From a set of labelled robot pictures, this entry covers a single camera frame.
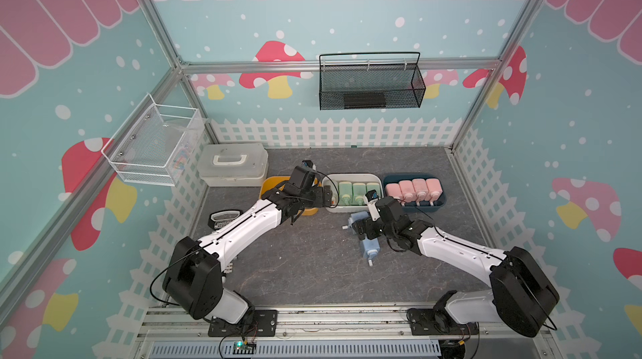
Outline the green sharpener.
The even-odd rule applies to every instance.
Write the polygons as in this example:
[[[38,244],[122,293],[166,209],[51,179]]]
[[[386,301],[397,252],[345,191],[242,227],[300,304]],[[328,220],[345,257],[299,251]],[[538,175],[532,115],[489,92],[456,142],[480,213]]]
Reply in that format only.
[[[339,183],[339,206],[351,206],[353,201],[353,184],[348,181]]]
[[[366,193],[369,193],[371,191],[375,192],[377,199],[381,198],[382,193],[381,193],[381,186],[380,186],[379,183],[377,183],[377,182],[369,182],[369,183],[367,183],[366,184]]]
[[[365,195],[367,193],[367,188],[365,183],[355,182],[352,183],[353,197],[351,205],[362,206],[366,205]]]

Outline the yellow storage box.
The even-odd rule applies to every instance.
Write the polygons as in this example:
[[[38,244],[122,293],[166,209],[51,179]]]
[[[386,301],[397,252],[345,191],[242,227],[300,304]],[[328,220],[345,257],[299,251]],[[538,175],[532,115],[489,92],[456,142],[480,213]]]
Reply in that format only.
[[[289,180],[289,176],[273,176],[273,177],[267,178],[262,184],[259,197],[262,198],[269,190],[277,187],[281,183],[286,182],[288,180]],[[319,211],[318,208],[306,209],[303,212],[303,216],[312,216],[317,214],[318,211]]]

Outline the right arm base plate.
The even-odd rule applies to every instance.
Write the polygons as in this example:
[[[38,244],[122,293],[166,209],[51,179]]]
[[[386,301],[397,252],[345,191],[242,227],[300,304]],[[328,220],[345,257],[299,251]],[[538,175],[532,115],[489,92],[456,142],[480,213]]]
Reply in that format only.
[[[456,323],[445,310],[411,308],[406,318],[413,336],[455,336],[467,339],[479,334],[476,323]]]

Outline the pink sharpener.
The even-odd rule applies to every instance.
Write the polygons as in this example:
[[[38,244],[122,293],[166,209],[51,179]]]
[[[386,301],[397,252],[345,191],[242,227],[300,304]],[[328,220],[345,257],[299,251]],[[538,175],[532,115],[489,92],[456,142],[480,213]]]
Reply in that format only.
[[[438,178],[428,178],[426,180],[426,188],[428,189],[428,197],[426,200],[431,206],[434,206],[443,194],[441,181]]]
[[[404,200],[404,195],[401,191],[401,187],[397,183],[387,184],[386,193],[388,196],[394,198],[395,200],[399,200],[399,201]]]
[[[421,202],[429,198],[429,189],[424,178],[414,178],[412,180],[413,188],[416,195],[416,204],[420,205]]]
[[[402,204],[408,204],[416,201],[416,190],[411,180],[401,180],[399,187],[402,194]]]

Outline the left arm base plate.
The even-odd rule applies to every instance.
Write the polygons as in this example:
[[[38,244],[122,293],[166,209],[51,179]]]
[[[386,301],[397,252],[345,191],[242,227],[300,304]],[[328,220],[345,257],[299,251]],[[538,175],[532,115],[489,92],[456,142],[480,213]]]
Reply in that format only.
[[[276,310],[256,310],[250,308],[237,323],[229,323],[219,318],[210,320],[209,337],[274,337],[279,312]]]

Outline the teal storage box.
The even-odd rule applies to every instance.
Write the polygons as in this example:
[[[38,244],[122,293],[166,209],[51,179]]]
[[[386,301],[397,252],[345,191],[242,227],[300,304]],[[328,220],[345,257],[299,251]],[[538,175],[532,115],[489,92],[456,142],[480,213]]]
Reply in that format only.
[[[413,180],[414,178],[424,178],[427,180],[428,178],[436,178],[436,176],[431,175],[429,173],[397,173],[397,174],[392,174],[392,175],[387,175],[383,179],[383,186],[385,189],[386,193],[386,185],[389,183],[397,183],[401,180]],[[443,189],[443,194],[441,195],[441,198],[436,202],[434,206],[431,206],[430,203],[425,200],[421,202],[420,205],[416,204],[415,202],[408,203],[403,205],[402,201],[399,201],[401,203],[401,206],[405,212],[408,213],[419,213],[420,211],[426,212],[426,213],[434,213],[439,210],[439,208],[443,207],[446,204],[446,193]]]

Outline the green sharpener bottom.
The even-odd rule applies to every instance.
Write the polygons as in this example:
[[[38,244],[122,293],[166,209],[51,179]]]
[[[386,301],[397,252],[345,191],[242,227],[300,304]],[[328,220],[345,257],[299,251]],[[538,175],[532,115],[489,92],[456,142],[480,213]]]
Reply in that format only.
[[[355,182],[352,183],[353,197],[351,205],[362,206],[366,205],[365,195],[367,193],[367,188],[365,183]]]

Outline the blue sharpener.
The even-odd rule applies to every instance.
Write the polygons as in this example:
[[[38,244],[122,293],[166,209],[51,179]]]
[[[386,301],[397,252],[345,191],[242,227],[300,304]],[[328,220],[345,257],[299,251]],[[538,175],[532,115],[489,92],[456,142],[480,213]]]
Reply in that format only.
[[[381,251],[381,246],[379,240],[367,239],[361,240],[359,242],[359,247],[361,249],[361,254],[363,258],[367,261],[370,267],[373,266],[373,260],[379,255]]]
[[[352,213],[352,215],[349,217],[347,225],[343,226],[343,229],[347,230],[348,228],[351,228],[355,222],[368,219],[369,217],[370,214],[368,211]]]

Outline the white storage box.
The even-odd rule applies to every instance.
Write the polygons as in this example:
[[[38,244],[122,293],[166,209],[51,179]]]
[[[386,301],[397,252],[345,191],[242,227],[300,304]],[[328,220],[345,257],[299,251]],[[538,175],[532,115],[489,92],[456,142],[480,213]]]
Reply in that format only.
[[[330,191],[333,194],[331,206],[327,208],[330,213],[355,213],[367,209],[366,205],[339,206],[339,183],[341,181],[348,181],[351,183],[361,182],[365,184],[369,182],[377,182],[381,186],[381,193],[383,190],[381,179],[372,173],[331,173],[329,176],[325,176],[322,180],[322,184],[324,186],[329,186]]]

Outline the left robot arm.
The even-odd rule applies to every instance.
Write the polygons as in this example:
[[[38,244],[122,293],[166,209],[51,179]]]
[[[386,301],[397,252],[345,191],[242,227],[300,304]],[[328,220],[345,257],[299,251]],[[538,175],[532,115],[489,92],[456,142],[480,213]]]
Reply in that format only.
[[[294,168],[289,180],[264,193],[245,213],[199,240],[185,237],[173,251],[164,273],[162,290],[193,319],[207,317],[238,324],[247,318],[250,302],[224,287],[222,271],[255,240],[304,210],[332,205],[332,191],[324,187],[310,160]]]

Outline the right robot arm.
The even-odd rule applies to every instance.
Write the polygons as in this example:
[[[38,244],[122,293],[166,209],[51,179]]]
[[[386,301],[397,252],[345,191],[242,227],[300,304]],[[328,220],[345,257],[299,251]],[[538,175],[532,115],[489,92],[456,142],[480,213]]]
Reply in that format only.
[[[501,322],[523,337],[536,337],[543,328],[558,328],[552,312],[560,301],[559,293],[524,248],[498,250],[450,235],[429,215],[411,219],[391,197],[371,200],[366,211],[351,215],[348,226],[365,243],[384,238],[397,245],[397,253],[440,260],[484,283],[486,290],[450,291],[434,305],[451,322]]]

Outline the pink sharpener bottom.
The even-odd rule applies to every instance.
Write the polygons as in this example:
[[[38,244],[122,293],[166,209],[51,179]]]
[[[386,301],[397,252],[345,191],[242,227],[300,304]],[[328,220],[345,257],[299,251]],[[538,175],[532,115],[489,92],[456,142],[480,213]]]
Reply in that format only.
[[[401,180],[399,187],[402,194],[402,204],[408,204],[416,201],[416,190],[411,180]]]

